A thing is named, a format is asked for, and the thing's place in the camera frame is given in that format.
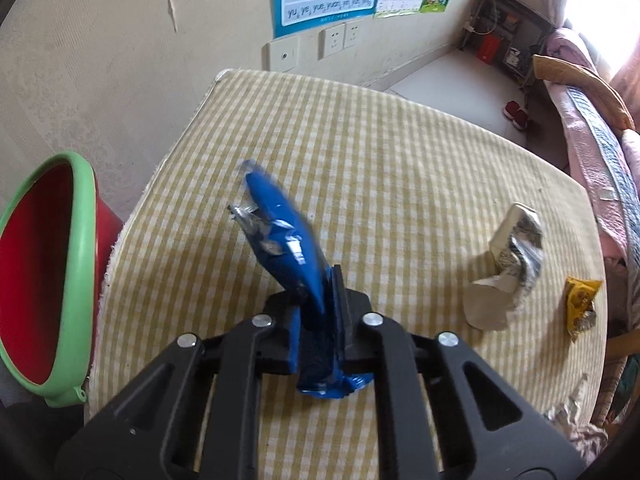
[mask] red box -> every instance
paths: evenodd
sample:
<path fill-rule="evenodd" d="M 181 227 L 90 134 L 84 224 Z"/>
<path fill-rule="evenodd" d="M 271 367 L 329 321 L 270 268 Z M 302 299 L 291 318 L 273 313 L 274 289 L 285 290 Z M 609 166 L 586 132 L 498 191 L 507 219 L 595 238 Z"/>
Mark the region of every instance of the red box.
<path fill-rule="evenodd" d="M 480 50 L 478 50 L 478 59 L 481 59 L 485 63 L 491 63 L 494 60 L 495 53 L 498 52 L 502 38 L 495 36 L 494 34 L 487 34 L 484 37 Z"/>

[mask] metal screw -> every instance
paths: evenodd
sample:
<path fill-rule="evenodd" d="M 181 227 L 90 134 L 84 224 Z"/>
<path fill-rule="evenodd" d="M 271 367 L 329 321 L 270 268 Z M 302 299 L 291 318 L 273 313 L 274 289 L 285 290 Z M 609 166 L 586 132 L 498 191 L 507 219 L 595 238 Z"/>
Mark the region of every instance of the metal screw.
<path fill-rule="evenodd" d="M 438 336 L 438 342 L 442 346 L 456 346 L 460 340 L 453 332 L 443 332 Z"/>
<path fill-rule="evenodd" d="M 254 326 L 262 328 L 263 326 L 271 326 L 271 323 L 273 323 L 273 319 L 271 319 L 271 316 L 269 316 L 269 314 L 256 314 L 251 322 L 254 324 Z"/>
<path fill-rule="evenodd" d="M 362 320 L 364 321 L 365 325 L 380 326 L 385 319 L 377 312 L 367 312 L 364 316 L 362 316 Z"/>
<path fill-rule="evenodd" d="M 182 334 L 178 338 L 178 346 L 180 348 L 191 348 L 192 346 L 196 346 L 197 342 L 198 342 L 198 338 L 193 334 L 189 334 L 189 333 Z"/>

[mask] table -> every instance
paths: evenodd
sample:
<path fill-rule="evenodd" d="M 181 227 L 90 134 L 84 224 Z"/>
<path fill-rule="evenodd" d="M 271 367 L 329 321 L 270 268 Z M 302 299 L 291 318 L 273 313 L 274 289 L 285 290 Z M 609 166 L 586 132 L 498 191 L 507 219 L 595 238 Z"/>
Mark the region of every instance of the table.
<path fill-rule="evenodd" d="M 565 277 L 603 279 L 584 190 L 488 131 L 404 99 L 336 82 L 233 70 L 219 76 L 158 167 L 111 257 L 89 385 L 93 415 L 183 332 L 229 330 L 260 312 L 277 284 L 255 261 L 226 206 L 238 168 L 259 161 L 308 213 L 331 264 L 373 307 L 421 335 L 451 330 L 539 410 L 583 372 L 593 411 L 604 358 L 597 325 L 572 344 L 560 305 Z M 542 275 L 516 323 L 483 333 L 462 291 L 489 276 L 488 241 L 513 202 L 543 222 Z M 265 478 L 375 478 L 374 392 L 324 400 L 295 378 L 263 384 Z"/>

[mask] wall socket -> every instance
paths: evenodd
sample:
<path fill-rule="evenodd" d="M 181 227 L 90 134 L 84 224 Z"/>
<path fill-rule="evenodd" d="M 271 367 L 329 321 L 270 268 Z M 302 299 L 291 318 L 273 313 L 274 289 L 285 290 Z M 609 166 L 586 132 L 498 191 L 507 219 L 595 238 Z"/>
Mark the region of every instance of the wall socket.
<path fill-rule="evenodd" d="M 356 20 L 355 22 L 347 23 L 346 32 L 344 34 L 344 47 L 350 47 L 360 41 L 360 30 L 362 29 L 362 21 Z"/>
<path fill-rule="evenodd" d="M 345 24 L 341 23 L 335 27 L 326 28 L 324 32 L 324 48 L 322 57 L 330 56 L 344 48 Z"/>

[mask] yellow snack wrapper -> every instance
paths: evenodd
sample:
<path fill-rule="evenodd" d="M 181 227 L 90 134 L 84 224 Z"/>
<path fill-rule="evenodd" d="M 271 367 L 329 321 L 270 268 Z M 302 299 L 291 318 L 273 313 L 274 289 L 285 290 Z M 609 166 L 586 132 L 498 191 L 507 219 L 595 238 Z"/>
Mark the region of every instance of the yellow snack wrapper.
<path fill-rule="evenodd" d="M 593 298 L 596 297 L 602 282 L 600 280 L 578 280 L 568 277 L 562 292 L 566 303 L 566 329 L 574 343 L 578 336 L 587 332 L 596 324 L 597 314 L 593 309 Z"/>

